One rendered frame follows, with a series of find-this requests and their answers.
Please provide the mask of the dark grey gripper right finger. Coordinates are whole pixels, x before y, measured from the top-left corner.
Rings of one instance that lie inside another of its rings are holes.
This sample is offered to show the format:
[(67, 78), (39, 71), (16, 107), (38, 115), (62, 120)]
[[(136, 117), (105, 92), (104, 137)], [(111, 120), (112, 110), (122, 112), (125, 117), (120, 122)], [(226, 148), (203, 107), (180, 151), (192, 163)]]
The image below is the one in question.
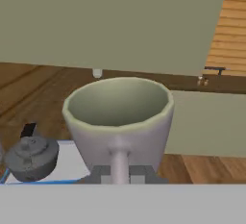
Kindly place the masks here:
[(166, 178), (160, 177), (151, 165), (131, 165), (129, 168), (131, 184), (167, 184)]

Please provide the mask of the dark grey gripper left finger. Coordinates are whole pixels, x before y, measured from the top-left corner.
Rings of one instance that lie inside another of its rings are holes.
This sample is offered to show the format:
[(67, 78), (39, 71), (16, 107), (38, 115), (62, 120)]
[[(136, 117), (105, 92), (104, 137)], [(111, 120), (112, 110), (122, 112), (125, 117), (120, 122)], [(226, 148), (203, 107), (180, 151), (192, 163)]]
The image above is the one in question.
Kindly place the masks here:
[(111, 183), (111, 167), (109, 165), (95, 165), (90, 174), (85, 177), (86, 184), (107, 185)]

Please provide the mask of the pale green mug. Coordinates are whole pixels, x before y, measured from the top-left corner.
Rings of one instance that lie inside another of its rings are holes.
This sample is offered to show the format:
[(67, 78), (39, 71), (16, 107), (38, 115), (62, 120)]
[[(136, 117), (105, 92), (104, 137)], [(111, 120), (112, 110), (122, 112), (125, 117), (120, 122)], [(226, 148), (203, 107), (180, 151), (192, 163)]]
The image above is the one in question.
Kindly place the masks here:
[(163, 84), (137, 77), (99, 80), (74, 90), (62, 115), (90, 177), (106, 167), (116, 185), (132, 168), (158, 171), (175, 102)]

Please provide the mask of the grey kettle with black handle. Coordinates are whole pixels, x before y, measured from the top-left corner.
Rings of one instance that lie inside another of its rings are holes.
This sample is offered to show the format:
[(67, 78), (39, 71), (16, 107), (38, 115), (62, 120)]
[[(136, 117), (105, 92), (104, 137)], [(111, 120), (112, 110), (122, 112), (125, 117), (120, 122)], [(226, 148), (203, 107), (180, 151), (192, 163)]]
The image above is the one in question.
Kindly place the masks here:
[(19, 182), (37, 182), (54, 171), (59, 152), (59, 143), (42, 136), (36, 122), (31, 122), (24, 125), (19, 141), (5, 154), (4, 162)]

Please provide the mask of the white tray with blue rim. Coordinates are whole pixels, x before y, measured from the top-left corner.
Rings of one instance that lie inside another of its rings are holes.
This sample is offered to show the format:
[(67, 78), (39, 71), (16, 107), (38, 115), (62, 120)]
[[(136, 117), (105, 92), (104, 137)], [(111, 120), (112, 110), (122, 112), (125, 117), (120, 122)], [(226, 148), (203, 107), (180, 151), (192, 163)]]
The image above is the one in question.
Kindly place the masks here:
[(6, 166), (0, 184), (70, 184), (87, 176), (89, 171), (72, 140), (57, 140), (60, 146), (57, 165), (54, 171), (37, 182), (22, 183), (16, 180)]

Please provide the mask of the small pale knob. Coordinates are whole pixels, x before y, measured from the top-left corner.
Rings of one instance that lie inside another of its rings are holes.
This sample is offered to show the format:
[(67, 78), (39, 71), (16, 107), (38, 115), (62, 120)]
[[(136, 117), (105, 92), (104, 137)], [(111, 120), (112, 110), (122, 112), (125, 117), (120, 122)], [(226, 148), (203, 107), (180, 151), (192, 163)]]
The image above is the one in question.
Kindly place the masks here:
[(209, 79), (203, 76), (198, 77), (197, 86), (206, 87), (209, 84)]

